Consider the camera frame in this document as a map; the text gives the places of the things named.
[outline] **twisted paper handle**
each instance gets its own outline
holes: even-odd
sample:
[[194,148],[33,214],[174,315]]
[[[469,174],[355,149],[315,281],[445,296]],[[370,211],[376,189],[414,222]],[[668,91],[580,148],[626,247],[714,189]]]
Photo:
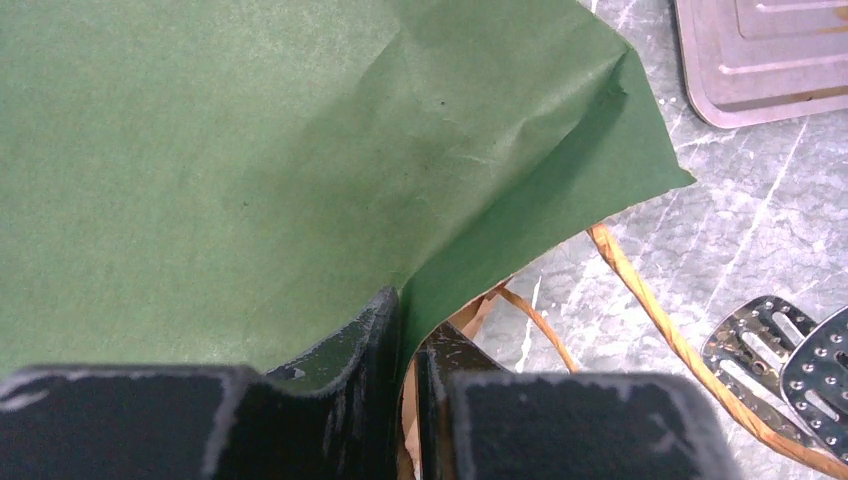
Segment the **twisted paper handle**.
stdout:
[[[698,352],[683,338],[680,331],[672,323],[668,314],[663,311],[657,302],[656,297],[651,293],[645,282],[636,273],[630,261],[624,255],[624,252],[618,246],[615,238],[609,232],[606,226],[602,224],[595,225],[587,230],[587,233],[592,238],[595,246],[598,248],[601,257],[607,262],[612,270],[627,286],[627,289],[636,297],[639,304],[654,322],[654,325],[662,333],[666,343],[671,347],[672,351],[683,360],[683,363],[689,367],[689,370],[695,375],[704,387],[719,401],[722,407],[727,410],[727,413],[733,417],[739,425],[756,437],[760,442],[774,450],[775,452],[791,458],[801,464],[804,464],[812,469],[818,470],[826,475],[830,475],[840,480],[848,480],[848,466],[842,462],[831,458],[827,455],[819,453],[815,450],[806,448],[787,438],[776,433],[769,428],[762,420],[751,412],[738,398],[736,398],[727,387],[721,383],[712,371],[701,360]],[[518,307],[526,313],[533,322],[542,330],[546,337],[554,344],[557,352],[559,352],[568,370],[571,372],[577,371],[577,364],[568,354],[568,351],[562,341],[554,333],[553,329],[548,325],[545,319],[533,309],[523,298],[509,291],[504,286],[498,286],[496,291],[511,304]]]

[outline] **green paper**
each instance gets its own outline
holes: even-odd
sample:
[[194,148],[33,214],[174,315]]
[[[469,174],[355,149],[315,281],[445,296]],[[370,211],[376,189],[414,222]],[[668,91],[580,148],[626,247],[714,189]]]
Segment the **green paper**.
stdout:
[[406,358],[692,182],[572,1],[2,2],[0,371],[285,362],[404,286]]

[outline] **table surface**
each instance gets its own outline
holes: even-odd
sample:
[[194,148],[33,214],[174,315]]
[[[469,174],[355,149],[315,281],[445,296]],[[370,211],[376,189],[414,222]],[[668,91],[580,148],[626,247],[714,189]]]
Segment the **table surface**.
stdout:
[[[727,314],[765,294],[824,319],[848,303],[848,111],[736,130],[701,121],[686,98],[669,0],[585,0],[639,52],[692,187],[606,223],[663,307],[700,347]],[[689,375],[579,235],[511,288],[545,315],[581,367]],[[562,371],[556,351],[501,301],[477,343],[514,371]],[[714,402],[745,478],[822,475],[759,444]]]

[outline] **metal tray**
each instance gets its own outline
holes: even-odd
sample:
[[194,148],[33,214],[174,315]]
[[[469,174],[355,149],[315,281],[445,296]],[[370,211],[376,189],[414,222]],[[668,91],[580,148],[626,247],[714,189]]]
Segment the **metal tray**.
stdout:
[[686,88],[720,128],[848,108],[848,0],[677,0]]

